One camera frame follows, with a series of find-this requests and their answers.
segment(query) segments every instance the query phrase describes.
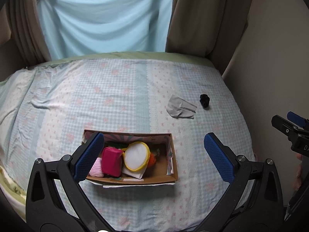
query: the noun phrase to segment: human hand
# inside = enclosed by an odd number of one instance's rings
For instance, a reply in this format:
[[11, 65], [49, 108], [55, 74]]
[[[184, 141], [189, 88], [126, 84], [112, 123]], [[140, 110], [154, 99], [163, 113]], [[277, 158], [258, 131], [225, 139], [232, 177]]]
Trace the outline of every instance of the human hand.
[[[296, 153], [296, 158], [299, 160], [302, 160], [302, 155], [299, 153]], [[297, 167], [297, 171], [296, 171], [296, 179], [293, 182], [293, 189], [295, 191], [297, 191], [300, 186], [302, 185], [302, 179], [300, 178], [300, 175], [302, 173], [302, 164], [300, 163], [299, 166]]]

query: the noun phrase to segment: crumpled black sock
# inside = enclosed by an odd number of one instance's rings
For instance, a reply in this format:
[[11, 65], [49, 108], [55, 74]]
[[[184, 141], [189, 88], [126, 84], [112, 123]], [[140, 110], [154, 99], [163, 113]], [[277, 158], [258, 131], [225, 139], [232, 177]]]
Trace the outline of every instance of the crumpled black sock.
[[200, 104], [205, 109], [209, 106], [210, 98], [207, 96], [207, 94], [200, 95]]

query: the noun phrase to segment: patterned bedspread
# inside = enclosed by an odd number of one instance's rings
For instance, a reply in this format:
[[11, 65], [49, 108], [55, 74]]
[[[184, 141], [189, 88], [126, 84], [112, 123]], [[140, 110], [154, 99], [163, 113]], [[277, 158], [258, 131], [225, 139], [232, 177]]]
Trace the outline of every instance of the patterned bedspread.
[[[169, 116], [172, 94], [197, 106], [194, 119]], [[210, 97], [209, 110], [201, 107], [201, 94]], [[72, 154], [84, 129], [173, 135], [179, 174], [175, 185], [104, 189], [80, 183], [117, 230], [179, 231], [206, 217], [228, 186], [203, 147], [208, 132], [236, 155], [254, 160], [245, 121], [211, 65], [84, 59], [20, 70], [0, 83], [0, 159], [25, 190], [34, 160]]]

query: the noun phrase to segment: yellow and white round pouch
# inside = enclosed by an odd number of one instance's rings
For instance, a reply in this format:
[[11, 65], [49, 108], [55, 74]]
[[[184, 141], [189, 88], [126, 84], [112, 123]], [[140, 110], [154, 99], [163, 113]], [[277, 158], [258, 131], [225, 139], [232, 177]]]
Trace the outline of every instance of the yellow and white round pouch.
[[130, 144], [123, 154], [126, 167], [132, 172], [136, 172], [147, 165], [149, 156], [149, 147], [141, 141]]

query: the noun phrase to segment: brown curtain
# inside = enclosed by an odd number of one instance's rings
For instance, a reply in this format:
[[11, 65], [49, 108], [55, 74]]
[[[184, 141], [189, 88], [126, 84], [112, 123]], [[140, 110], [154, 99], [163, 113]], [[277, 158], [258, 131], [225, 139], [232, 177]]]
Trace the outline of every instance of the brown curtain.
[[36, 0], [8, 0], [7, 19], [22, 58], [27, 66], [50, 61], [37, 15]]
[[166, 52], [209, 58], [223, 74], [252, 0], [173, 0]]

